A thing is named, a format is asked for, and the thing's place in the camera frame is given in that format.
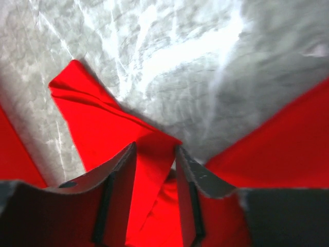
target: gray surface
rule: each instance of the gray surface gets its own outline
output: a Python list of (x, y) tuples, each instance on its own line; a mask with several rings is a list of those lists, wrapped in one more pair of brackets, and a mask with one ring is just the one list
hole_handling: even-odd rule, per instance
[(48, 182), (80, 175), (47, 84), (84, 58), (205, 162), (329, 75), (328, 13), (329, 0), (2, 0), (0, 101)]

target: scratched metal surface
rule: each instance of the scratched metal surface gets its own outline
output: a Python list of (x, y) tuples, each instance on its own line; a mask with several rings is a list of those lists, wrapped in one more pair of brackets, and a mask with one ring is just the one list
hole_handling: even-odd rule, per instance
[(328, 12), (329, 0), (0, 1), (0, 103), (50, 184), (80, 175), (47, 84), (84, 59), (205, 162), (329, 75)]

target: red cloth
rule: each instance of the red cloth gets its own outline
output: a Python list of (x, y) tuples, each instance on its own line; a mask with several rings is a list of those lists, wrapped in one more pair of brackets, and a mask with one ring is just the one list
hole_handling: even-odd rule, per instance
[[(78, 61), (49, 85), (89, 171), (137, 142), (137, 171), (127, 245), (181, 247), (174, 180), (166, 180), (180, 141), (124, 113)], [(238, 187), (329, 187), (329, 80), (289, 104), (206, 167)], [(203, 247), (246, 246), (235, 197), (201, 199), (209, 219)]]
[(1, 107), (0, 136), (0, 179), (19, 179), (36, 187), (46, 187), (44, 179)]

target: red fabric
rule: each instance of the red fabric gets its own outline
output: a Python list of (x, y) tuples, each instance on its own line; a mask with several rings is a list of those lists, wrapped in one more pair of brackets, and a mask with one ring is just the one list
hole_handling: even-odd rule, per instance
[[(124, 113), (78, 61), (49, 85), (89, 171), (137, 142), (127, 245), (181, 247), (177, 188), (166, 180), (180, 141)], [(206, 167), (237, 187), (329, 187), (329, 80), (301, 96)], [(250, 243), (236, 197), (201, 199), (203, 247)]]
[[(137, 143), (127, 245), (160, 246), (173, 235), (176, 243), (181, 242), (180, 231), (172, 231), (173, 223), (179, 225), (177, 191), (165, 189), (159, 193), (162, 186), (172, 187), (164, 182), (174, 161), (174, 147), (181, 142), (123, 112), (78, 61), (72, 61), (50, 82), (49, 88), (67, 121), (86, 171), (109, 160), (129, 143)], [(174, 218), (154, 217), (152, 208), (165, 209)]]
[(0, 180), (23, 180), (36, 187), (46, 183), (0, 107)]

